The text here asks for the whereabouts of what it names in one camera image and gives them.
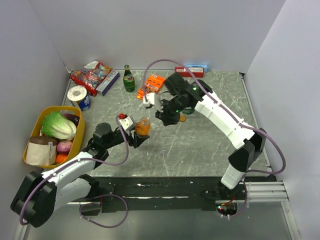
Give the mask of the orange juice bottle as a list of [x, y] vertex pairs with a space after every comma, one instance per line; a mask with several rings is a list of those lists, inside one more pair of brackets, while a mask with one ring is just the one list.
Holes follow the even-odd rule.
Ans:
[[151, 128], [150, 119], [145, 116], [145, 117], [142, 117], [140, 121], [136, 123], [134, 131], [139, 136], [147, 136], [150, 132], [150, 128]]

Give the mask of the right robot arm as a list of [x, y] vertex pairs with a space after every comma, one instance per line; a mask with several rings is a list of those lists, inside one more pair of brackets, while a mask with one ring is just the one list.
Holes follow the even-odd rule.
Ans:
[[180, 112], [190, 108], [209, 119], [234, 146], [218, 187], [219, 195], [230, 199], [236, 194], [236, 186], [246, 171], [263, 151], [266, 142], [263, 129], [254, 132], [251, 126], [243, 127], [244, 120], [236, 116], [202, 80], [189, 83], [178, 73], [173, 73], [164, 85], [173, 97], [171, 100], [160, 99], [157, 93], [149, 93], [143, 100], [145, 105], [155, 106], [155, 116], [164, 126], [176, 125]]

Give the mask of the orange bottle cap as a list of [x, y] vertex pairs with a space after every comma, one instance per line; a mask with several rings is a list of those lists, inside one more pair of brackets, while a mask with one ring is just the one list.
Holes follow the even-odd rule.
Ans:
[[179, 121], [180, 122], [185, 122], [187, 118], [184, 115], [180, 115]]

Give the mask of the clear plastic bottle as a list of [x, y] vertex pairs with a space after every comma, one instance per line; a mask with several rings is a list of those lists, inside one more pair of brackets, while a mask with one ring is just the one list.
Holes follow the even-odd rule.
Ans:
[[192, 115], [195, 112], [195, 109], [191, 107], [186, 107], [181, 111], [184, 115]]

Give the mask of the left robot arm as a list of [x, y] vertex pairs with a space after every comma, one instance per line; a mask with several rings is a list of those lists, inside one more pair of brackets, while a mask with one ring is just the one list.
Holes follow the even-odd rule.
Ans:
[[124, 143], [137, 148], [149, 138], [136, 132], [125, 132], [121, 125], [115, 130], [109, 123], [96, 126], [87, 146], [74, 158], [43, 172], [30, 172], [20, 185], [10, 208], [19, 215], [22, 226], [42, 226], [58, 208], [78, 199], [100, 200], [99, 182], [87, 173], [107, 164], [108, 149]]

